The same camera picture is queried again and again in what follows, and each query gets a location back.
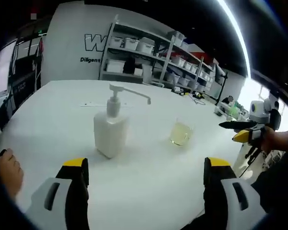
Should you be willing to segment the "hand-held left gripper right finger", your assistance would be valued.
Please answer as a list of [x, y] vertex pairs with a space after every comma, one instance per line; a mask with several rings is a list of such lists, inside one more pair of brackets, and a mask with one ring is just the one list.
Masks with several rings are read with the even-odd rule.
[[204, 160], [204, 211], [213, 230], [251, 230], [265, 216], [260, 196], [231, 165], [219, 158]]

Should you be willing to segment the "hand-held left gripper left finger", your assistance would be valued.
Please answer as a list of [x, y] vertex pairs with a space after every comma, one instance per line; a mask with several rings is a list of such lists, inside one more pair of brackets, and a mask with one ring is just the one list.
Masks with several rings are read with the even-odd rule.
[[26, 216], [39, 230], [88, 230], [87, 158], [66, 161], [32, 194]]

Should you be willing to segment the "person's right hand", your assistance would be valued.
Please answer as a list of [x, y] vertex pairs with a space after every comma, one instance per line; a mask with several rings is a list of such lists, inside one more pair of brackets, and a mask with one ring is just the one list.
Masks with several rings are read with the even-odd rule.
[[266, 154], [270, 153], [273, 150], [277, 150], [276, 132], [268, 126], [264, 127], [264, 135], [261, 143], [261, 150]]

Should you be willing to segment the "person's left hand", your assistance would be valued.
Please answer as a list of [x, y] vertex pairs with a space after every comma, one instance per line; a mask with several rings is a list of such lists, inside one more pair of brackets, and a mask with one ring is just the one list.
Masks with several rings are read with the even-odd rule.
[[11, 149], [0, 152], [0, 178], [9, 197], [15, 201], [22, 188], [24, 172]]

